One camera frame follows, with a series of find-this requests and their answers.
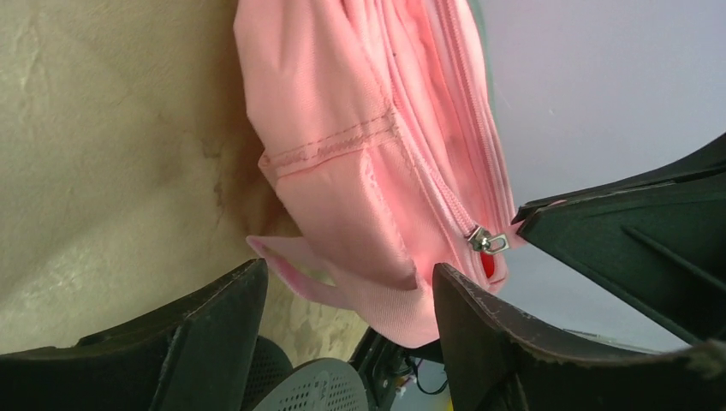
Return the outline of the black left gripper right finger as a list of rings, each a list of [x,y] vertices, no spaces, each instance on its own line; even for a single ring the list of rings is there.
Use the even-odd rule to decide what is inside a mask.
[[[521,311],[454,267],[432,274],[456,410],[722,410],[725,345],[645,354],[579,337]]]

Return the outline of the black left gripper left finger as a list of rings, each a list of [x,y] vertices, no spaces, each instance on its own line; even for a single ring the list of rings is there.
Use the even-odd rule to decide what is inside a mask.
[[[1,358],[4,410],[238,410],[268,287],[254,259],[68,348]]]

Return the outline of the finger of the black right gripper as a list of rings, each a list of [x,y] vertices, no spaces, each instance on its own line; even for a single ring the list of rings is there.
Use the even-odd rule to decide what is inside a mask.
[[[519,237],[686,343],[725,338],[725,139],[617,182],[533,200]]]

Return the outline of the pink student backpack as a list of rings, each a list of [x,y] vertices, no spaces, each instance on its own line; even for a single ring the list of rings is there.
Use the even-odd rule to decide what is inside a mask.
[[[248,244],[297,295],[406,348],[438,339],[432,271],[496,293],[521,240],[466,1],[241,1],[259,167],[300,230]]]

